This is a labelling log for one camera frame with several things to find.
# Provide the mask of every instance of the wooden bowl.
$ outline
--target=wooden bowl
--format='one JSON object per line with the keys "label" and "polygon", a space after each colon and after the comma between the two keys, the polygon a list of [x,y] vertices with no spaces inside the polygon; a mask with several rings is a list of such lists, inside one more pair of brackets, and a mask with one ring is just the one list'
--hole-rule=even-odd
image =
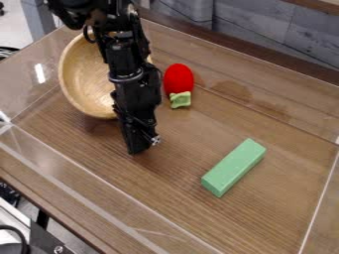
{"label": "wooden bowl", "polygon": [[113,119],[113,84],[108,81],[108,65],[103,62],[97,45],[79,35],[68,44],[59,65],[63,93],[72,106],[85,115]]}

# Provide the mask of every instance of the gray wall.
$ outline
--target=gray wall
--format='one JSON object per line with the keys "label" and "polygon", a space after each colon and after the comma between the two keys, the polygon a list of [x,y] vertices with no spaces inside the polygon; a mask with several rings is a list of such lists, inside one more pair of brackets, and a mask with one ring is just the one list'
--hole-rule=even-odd
{"label": "gray wall", "polygon": [[339,67],[339,17],[280,0],[155,0],[151,8],[307,61]]}

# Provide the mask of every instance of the wooden table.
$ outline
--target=wooden table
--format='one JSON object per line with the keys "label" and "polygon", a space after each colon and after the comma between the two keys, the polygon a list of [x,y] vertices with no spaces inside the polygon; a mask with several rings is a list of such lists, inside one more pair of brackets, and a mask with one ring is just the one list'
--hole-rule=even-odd
{"label": "wooden table", "polygon": [[339,15],[339,0],[283,0],[307,8]]}
{"label": "wooden table", "polygon": [[[315,215],[335,200],[319,203],[338,171],[338,86],[207,41],[235,42],[223,36],[143,23],[156,65],[187,64],[197,84],[189,109],[171,110],[164,99],[156,111],[163,144],[128,156],[117,123],[71,107],[57,62],[76,34],[60,29],[0,64],[12,119],[0,126],[1,180],[103,253],[335,250],[338,221],[328,228]],[[266,158],[217,199],[200,177],[248,137]]]}

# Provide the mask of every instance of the green rectangular block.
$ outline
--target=green rectangular block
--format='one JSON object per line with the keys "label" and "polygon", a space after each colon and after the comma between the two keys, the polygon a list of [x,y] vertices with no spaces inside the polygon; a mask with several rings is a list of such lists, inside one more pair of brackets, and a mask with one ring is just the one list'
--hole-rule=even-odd
{"label": "green rectangular block", "polygon": [[201,177],[204,188],[216,197],[221,197],[262,160],[264,153],[266,147],[252,139],[245,139],[223,161]]}

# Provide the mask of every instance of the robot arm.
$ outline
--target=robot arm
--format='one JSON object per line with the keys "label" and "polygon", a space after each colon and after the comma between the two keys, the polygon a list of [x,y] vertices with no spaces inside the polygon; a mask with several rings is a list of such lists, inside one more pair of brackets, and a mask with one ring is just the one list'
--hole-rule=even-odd
{"label": "robot arm", "polygon": [[128,153],[140,153],[160,142],[155,108],[161,102],[161,82],[157,68],[147,62],[149,43],[133,4],[129,0],[48,0],[48,4],[65,25],[84,28],[88,42],[97,44],[115,85],[112,107]]}

